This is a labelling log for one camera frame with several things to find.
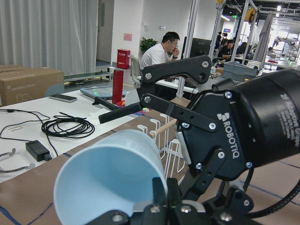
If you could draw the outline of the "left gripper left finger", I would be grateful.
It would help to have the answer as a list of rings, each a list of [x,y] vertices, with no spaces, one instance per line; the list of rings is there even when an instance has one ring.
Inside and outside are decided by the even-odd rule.
[[[160,178],[152,179],[153,206],[166,206],[167,193]]]

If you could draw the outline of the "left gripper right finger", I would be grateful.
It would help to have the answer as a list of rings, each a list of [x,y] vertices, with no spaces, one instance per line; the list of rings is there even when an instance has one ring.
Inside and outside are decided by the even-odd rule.
[[[168,187],[168,205],[177,206],[182,204],[182,193],[178,186],[176,178],[167,178],[167,187]]]

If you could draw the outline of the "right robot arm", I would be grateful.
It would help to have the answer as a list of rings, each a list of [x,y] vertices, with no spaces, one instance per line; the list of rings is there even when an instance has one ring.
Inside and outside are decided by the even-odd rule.
[[[157,82],[176,76],[194,86],[210,73],[208,56],[146,67],[129,106],[99,116],[101,123],[143,107],[177,120],[177,137],[190,172],[212,170],[233,180],[248,168],[260,167],[300,151],[300,69],[269,73],[221,90],[204,90],[188,106],[169,101]]]

